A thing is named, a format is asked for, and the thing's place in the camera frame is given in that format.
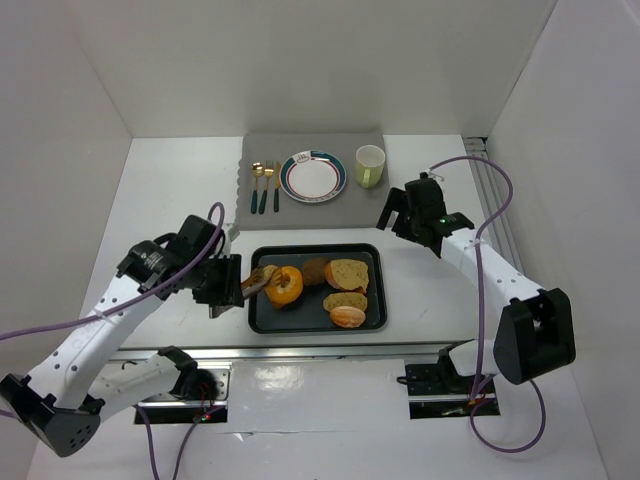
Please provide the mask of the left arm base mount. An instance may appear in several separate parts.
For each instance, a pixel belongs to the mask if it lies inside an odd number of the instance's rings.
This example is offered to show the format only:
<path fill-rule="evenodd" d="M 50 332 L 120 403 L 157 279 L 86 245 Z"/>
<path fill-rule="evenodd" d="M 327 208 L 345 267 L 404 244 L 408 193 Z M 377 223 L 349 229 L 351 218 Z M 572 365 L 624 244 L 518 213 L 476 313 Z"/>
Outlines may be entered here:
<path fill-rule="evenodd" d="M 184 397 L 161 393 L 139 404 L 151 425 L 222 424 L 228 420 L 229 365 L 214 364 Z"/>

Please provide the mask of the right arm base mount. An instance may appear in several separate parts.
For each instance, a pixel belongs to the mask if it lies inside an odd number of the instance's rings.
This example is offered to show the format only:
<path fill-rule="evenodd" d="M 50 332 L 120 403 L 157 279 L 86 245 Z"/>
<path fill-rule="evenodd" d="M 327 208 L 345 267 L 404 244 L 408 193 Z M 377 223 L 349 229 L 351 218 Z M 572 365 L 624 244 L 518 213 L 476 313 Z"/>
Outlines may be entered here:
<path fill-rule="evenodd" d="M 406 364 L 396 382 L 406 388 L 411 420 L 469 417 L 478 405 L 480 416 L 500 414 L 494 383 L 488 383 L 472 401 L 474 376 L 461 376 L 449 360 Z"/>

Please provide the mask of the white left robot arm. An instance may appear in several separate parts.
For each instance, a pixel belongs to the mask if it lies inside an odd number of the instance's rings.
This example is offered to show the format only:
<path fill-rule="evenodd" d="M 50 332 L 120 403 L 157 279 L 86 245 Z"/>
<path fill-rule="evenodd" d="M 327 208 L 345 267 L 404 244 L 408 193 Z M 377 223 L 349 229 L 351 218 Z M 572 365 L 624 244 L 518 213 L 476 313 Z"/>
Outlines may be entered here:
<path fill-rule="evenodd" d="M 150 397 L 185 399 L 209 392 L 212 377 L 175 346 L 114 374 L 103 369 L 134 330 L 174 293 L 189 290 L 212 317 L 243 306 L 235 226 L 190 215 L 176 233 L 133 246 L 118 264 L 91 320 L 77 327 L 25 375 L 1 381 L 17 420 L 59 457 L 85 447 L 101 423 Z"/>

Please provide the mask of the orange bagel bread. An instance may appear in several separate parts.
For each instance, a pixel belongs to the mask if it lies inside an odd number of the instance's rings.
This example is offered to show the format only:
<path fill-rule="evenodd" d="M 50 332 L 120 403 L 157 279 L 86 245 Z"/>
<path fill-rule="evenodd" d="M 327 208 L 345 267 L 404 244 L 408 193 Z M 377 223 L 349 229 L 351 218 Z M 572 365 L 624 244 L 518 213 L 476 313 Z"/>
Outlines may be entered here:
<path fill-rule="evenodd" d="M 275 309 L 294 303 L 304 288 L 302 273 L 296 267 L 277 267 L 264 288 L 264 292 Z"/>

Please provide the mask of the metal bread tongs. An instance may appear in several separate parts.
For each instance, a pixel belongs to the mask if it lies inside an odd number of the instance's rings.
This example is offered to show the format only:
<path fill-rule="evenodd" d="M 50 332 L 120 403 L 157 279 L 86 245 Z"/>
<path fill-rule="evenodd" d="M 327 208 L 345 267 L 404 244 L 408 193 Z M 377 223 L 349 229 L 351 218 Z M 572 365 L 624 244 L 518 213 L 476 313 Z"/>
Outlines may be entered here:
<path fill-rule="evenodd" d="M 240 290 L 242 293 L 242 299 L 232 299 L 225 305 L 209 306 L 209 317 L 211 319 L 218 318 L 222 314 L 226 313 L 230 309 L 239 307 L 242 308 L 245 302 L 255 297 L 258 293 L 263 291 L 268 285 L 262 283 L 262 269 L 264 267 L 258 267 L 251 271 L 249 277 L 240 283 Z"/>

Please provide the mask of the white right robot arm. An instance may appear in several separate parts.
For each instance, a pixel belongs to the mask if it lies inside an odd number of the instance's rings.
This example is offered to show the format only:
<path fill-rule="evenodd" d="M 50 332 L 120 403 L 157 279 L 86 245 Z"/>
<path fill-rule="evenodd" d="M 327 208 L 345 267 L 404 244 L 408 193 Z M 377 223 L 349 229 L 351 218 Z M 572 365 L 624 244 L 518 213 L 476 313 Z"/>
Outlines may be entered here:
<path fill-rule="evenodd" d="M 464 214 L 449 213 L 435 179 L 423 173 L 390 190 L 377 228 L 430 249 L 458 269 L 477 289 L 478 338 L 452 351 L 455 367 L 474 354 L 479 378 L 499 374 L 514 385 L 576 359 L 571 302 L 559 288 L 545 289 L 526 278 L 479 236 Z"/>

